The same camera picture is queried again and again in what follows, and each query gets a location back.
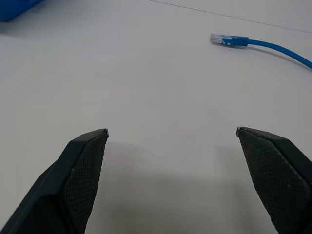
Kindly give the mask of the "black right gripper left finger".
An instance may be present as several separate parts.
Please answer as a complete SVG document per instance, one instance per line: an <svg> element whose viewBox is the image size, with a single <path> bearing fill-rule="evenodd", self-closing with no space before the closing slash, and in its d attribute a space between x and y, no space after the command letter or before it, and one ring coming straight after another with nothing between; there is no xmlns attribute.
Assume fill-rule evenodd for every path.
<svg viewBox="0 0 312 234"><path fill-rule="evenodd" d="M71 140L35 181L0 234L84 234L97 195L107 129Z"/></svg>

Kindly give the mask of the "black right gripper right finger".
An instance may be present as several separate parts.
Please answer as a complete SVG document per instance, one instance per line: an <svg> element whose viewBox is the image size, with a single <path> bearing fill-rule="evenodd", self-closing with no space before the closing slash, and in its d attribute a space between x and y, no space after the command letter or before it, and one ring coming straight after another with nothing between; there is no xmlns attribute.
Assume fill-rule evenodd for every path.
<svg viewBox="0 0 312 234"><path fill-rule="evenodd" d="M247 127L236 135L278 234L312 234L312 161L287 138Z"/></svg>

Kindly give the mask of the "blue plastic box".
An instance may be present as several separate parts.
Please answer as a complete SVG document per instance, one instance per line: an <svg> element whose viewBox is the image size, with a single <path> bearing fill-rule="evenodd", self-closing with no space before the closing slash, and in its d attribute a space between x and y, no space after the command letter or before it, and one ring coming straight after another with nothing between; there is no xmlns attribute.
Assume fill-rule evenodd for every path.
<svg viewBox="0 0 312 234"><path fill-rule="evenodd" d="M8 22L44 0L0 0L0 22Z"/></svg>

